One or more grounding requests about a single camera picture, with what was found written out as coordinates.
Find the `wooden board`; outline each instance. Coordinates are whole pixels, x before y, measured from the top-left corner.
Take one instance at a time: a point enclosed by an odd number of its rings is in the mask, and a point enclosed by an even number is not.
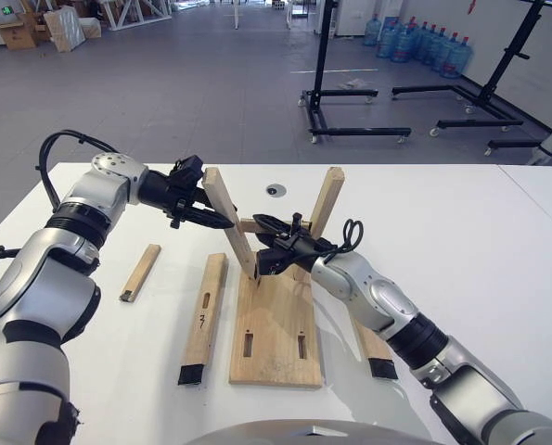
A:
[[[125,287],[121,291],[121,294],[119,296],[119,299],[121,301],[125,301],[128,303],[133,303],[135,301],[135,298],[137,297],[137,293],[139,292],[139,289],[141,289],[142,285],[146,281],[146,278],[148,277],[148,273],[152,266],[154,265],[154,262],[158,258],[158,255],[160,253],[160,246],[157,244],[150,244],[146,251],[144,252],[144,255],[142,255],[142,258],[139,260],[139,263],[135,266],[134,271],[131,273],[131,276],[127,280],[127,283],[125,284]]]
[[[381,340],[371,329],[364,327],[362,324],[356,322],[356,320],[353,320],[353,324],[358,334],[362,353],[366,359],[392,360],[387,343]]]
[[[199,287],[193,323],[181,360],[179,385],[201,383],[203,366],[210,362],[213,335],[222,304],[228,259],[224,253],[208,256]]]
[[[205,169],[202,184],[208,195],[208,199],[212,203],[212,207],[235,224],[234,227],[225,229],[226,236],[228,237],[228,241],[230,241],[230,246],[235,251],[235,255],[237,255],[242,270],[249,277],[254,277],[255,256],[250,250],[249,241],[240,227],[240,220],[235,211],[235,206],[228,195],[220,171],[215,167]]]
[[[313,208],[313,213],[311,214],[311,236],[314,239],[320,238],[323,235],[345,179],[343,170],[340,167],[329,167],[329,170],[327,170],[319,196],[316,199],[315,207]],[[294,279],[299,281],[309,280],[310,275],[304,269],[297,266],[293,266],[292,269],[294,270]]]
[[[292,270],[259,285],[240,275],[230,383],[321,387],[311,285]]]
[[[368,361],[372,376],[397,380],[395,364],[387,343],[355,319],[353,319],[353,325],[360,343],[360,349],[364,358]]]

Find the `table surface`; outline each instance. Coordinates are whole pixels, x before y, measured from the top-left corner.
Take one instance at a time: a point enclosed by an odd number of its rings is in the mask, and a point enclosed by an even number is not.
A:
[[[220,169],[239,216],[284,219],[293,211],[310,215],[327,166]],[[507,381],[526,408],[552,417],[552,168],[343,169],[346,183],[324,236],[340,241],[345,219],[362,220],[359,250],[373,266]],[[62,196],[87,170],[87,164],[59,164],[51,178]],[[288,193],[269,197],[264,189],[271,183]],[[0,224],[0,244],[20,247],[49,215],[39,184]],[[162,246],[158,261],[137,301],[121,303],[122,286],[149,243]],[[200,386],[178,387],[204,263],[215,252],[225,252],[230,264],[212,363]],[[370,376],[345,307],[317,285],[323,387],[229,385],[240,267],[221,231],[190,223],[175,231],[158,210],[130,206],[100,259],[93,275],[103,295],[98,312],[64,346],[71,401],[84,422],[73,443],[180,444],[269,418],[355,420],[454,443],[428,406],[429,392],[403,363],[396,361],[399,383]]]

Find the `water bottle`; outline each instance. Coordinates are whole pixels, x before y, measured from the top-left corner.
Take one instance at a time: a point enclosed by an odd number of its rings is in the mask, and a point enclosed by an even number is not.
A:
[[[439,52],[436,54],[436,58],[434,59],[434,63],[432,64],[432,70],[440,71],[446,58],[449,57],[449,53],[451,52],[451,50],[457,46],[459,46],[459,43],[457,41],[457,32],[453,32],[453,37],[451,37],[451,40],[445,40],[441,43]]]
[[[473,53],[471,46],[468,46],[469,37],[464,37],[463,42],[451,50],[446,61],[443,63],[441,75],[447,79],[461,77],[463,70],[468,65],[469,58]]]
[[[422,36],[428,32],[428,22],[425,21],[422,28],[414,31],[414,41],[412,42],[412,56],[417,60],[417,51],[422,43]]]
[[[412,18],[407,23],[400,23],[397,31],[401,33],[403,30],[409,28],[412,25],[416,25],[416,16],[412,16]]]
[[[379,14],[375,14],[371,20],[366,24],[365,40],[362,41],[362,45],[375,46],[379,41],[380,27],[382,26],[379,20]]]
[[[377,51],[377,57],[389,58],[395,47],[395,40],[397,39],[397,28],[395,27],[397,22],[394,22],[390,28],[383,30],[383,34],[380,36],[379,50]]]
[[[436,25],[432,25],[430,32],[427,32],[422,35],[422,40],[420,42],[420,48],[417,50],[416,60],[424,60],[430,49],[430,39],[436,36]]]
[[[439,54],[439,50],[441,49],[441,45],[446,40],[446,37],[444,37],[445,30],[446,28],[441,28],[441,32],[439,33],[439,35],[430,39],[428,54],[422,59],[422,63],[424,65],[432,65],[434,63],[436,55]]]
[[[391,62],[405,63],[409,61],[412,56],[412,44],[416,26],[416,23],[412,23],[401,31],[391,55]]]

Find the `gray floor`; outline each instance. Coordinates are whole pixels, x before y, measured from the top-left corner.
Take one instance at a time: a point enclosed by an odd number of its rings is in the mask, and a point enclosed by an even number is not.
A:
[[[432,139],[439,118],[463,119],[454,95],[406,96],[391,102],[393,86],[438,83],[416,62],[393,64],[373,57],[360,39],[330,42],[327,68],[377,69],[331,73],[325,87],[360,77],[379,89],[372,105],[361,98],[329,99],[331,126],[410,126],[404,145],[396,137],[345,137],[313,146],[297,101],[310,89],[318,39],[310,22],[284,12],[242,6],[233,29],[231,6],[206,6],[168,20],[104,32],[71,53],[52,44],[7,51],[0,47],[0,222],[36,184],[32,168],[43,139],[72,128],[101,138],[145,162],[172,162],[195,153],[217,163],[524,163],[527,149],[486,158],[489,139],[541,137],[530,123],[498,129],[452,130]],[[51,156],[87,161],[94,152],[60,141]]]

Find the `robotic arm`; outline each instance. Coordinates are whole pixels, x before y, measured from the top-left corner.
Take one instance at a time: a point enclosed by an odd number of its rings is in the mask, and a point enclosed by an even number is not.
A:
[[[0,280],[0,444],[65,444],[78,411],[69,402],[70,370],[61,344],[80,335],[94,315],[100,289],[89,278],[98,251],[127,203],[162,209],[178,228],[232,223],[197,188],[202,162],[193,156],[167,176],[123,154],[96,156],[34,233]]]
[[[457,442],[468,445],[552,444],[552,421],[523,410],[506,383],[453,337],[443,333],[389,278],[354,252],[362,224],[348,220],[344,243],[312,239],[295,213],[292,225],[269,215],[254,215],[268,234],[258,234],[269,248],[257,254],[258,274],[281,273],[297,264],[350,314],[372,329],[432,391],[430,406]],[[352,243],[353,229],[358,227]]]

